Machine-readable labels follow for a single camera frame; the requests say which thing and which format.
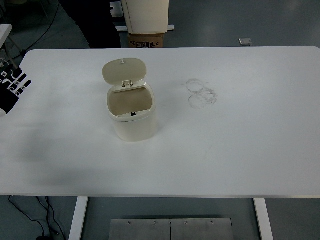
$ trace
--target bin opening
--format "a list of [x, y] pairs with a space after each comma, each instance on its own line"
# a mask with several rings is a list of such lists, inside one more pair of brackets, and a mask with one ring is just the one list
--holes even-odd
[[153, 100], [149, 90], [141, 87], [113, 92], [109, 97], [108, 107], [115, 116], [121, 117], [127, 114], [135, 116], [138, 112], [151, 109], [152, 103]]

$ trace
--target gray floor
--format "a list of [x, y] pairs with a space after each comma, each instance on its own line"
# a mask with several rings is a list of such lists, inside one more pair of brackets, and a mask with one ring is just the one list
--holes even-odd
[[[36, 1], [7, 9], [5, 19], [12, 24], [11, 37], [20, 49], [89, 48], [79, 28], [61, 7], [58, 9], [57, 0], [49, 1], [50, 4], [42, 2], [50, 21]], [[165, 34], [164, 47], [239, 47], [238, 38], [251, 38], [254, 46], [320, 47], [319, 13], [319, 0], [172, 0], [169, 24], [175, 29]], [[52, 21], [48, 32], [33, 45]], [[120, 37], [122, 47], [127, 48], [127, 33], [122, 32]], [[10, 53], [17, 56], [19, 65], [23, 60], [19, 50], [13, 46]], [[3, 50], [0, 58], [4, 59], [0, 62], [8, 61]], [[31, 218], [39, 220], [48, 234], [46, 211], [34, 196], [14, 196], [12, 200]], [[55, 218], [67, 237], [76, 200], [50, 197]], [[275, 240], [320, 239], [318, 199], [267, 199], [266, 204]], [[234, 239], [259, 239], [252, 199], [193, 198], [90, 198], [82, 238], [108, 239], [110, 220], [115, 218], [167, 217], [227, 217], [232, 219]], [[41, 233], [37, 222], [16, 210], [7, 196], [0, 196], [0, 240], [35, 240]], [[55, 239], [63, 238], [60, 234]]]

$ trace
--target metal plate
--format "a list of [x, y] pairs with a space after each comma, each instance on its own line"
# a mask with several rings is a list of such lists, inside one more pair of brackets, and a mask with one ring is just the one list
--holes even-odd
[[172, 240], [233, 240], [230, 218], [171, 220]]
[[109, 240], [170, 240], [170, 219], [112, 219]]
[[113, 219], [109, 240], [233, 240], [230, 218]]

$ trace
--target table leg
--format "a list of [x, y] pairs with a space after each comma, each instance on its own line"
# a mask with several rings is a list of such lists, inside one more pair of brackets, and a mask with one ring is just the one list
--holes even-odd
[[274, 240], [266, 200], [264, 198], [254, 198], [253, 201], [258, 219], [261, 240]]
[[80, 240], [85, 222], [88, 196], [78, 196], [70, 230], [69, 240]]

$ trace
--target person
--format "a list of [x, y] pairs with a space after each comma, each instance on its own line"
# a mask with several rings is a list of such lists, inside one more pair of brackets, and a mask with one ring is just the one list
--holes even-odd
[[75, 21], [92, 49], [120, 49], [120, 35], [113, 23], [110, 0], [58, 0]]

